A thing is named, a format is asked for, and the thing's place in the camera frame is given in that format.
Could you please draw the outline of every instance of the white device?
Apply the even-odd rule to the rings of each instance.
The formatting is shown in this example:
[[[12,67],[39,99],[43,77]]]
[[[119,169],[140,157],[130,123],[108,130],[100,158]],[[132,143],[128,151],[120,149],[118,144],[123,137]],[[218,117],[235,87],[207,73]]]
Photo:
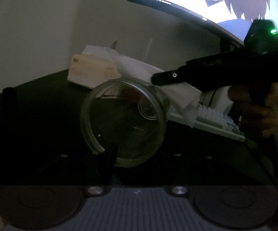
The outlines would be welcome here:
[[[172,110],[169,120],[187,125],[175,109]],[[245,141],[244,134],[229,116],[201,104],[193,127],[240,142]]]

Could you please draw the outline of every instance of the wall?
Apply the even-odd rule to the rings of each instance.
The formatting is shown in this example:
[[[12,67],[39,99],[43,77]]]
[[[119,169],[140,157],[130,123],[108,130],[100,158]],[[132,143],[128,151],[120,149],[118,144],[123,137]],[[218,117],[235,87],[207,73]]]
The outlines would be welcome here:
[[[110,46],[161,69],[219,52],[190,22],[126,0],[0,0],[0,92],[67,69],[87,44]]]

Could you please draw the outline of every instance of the metal screw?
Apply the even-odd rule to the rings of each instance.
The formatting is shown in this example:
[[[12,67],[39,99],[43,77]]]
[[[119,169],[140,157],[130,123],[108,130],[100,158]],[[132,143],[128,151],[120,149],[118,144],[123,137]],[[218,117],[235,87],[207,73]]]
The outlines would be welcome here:
[[[185,187],[178,186],[178,187],[174,187],[172,189],[172,192],[176,195],[183,195],[187,193],[187,189]]]
[[[88,192],[92,195],[99,195],[103,192],[103,189],[98,186],[93,186],[88,188]]]

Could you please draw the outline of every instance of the hand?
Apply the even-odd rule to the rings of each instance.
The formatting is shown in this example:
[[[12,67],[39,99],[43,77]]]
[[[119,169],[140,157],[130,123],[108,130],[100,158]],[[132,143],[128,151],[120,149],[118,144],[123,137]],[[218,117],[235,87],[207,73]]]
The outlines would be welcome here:
[[[278,82],[273,83],[264,105],[255,105],[249,95],[249,86],[232,86],[228,97],[242,111],[240,131],[254,141],[278,135]]]

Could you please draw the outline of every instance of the black cable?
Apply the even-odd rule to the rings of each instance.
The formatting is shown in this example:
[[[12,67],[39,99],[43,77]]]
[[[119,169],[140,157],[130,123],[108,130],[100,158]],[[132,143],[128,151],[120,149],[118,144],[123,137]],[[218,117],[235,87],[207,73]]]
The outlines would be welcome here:
[[[214,93],[212,94],[212,97],[211,97],[211,99],[209,100],[209,105],[208,105],[208,107],[211,106],[211,103],[212,103],[212,100],[213,100],[213,98],[214,98],[214,96],[215,96],[215,94],[216,94],[216,91],[217,91],[217,89],[214,90]]]
[[[264,173],[267,175],[268,179],[273,183],[274,186],[278,186],[278,182],[275,181],[274,177],[269,173],[267,168],[264,166],[264,164],[261,161],[260,154],[257,151],[254,151],[248,145],[246,144],[246,148],[248,152],[252,155],[253,159],[259,164],[261,169],[263,169]]]
[[[206,93],[204,92],[204,98],[203,98],[203,100],[202,100],[202,104],[203,104],[203,102],[204,102],[204,100],[205,100],[205,97],[206,97]]]

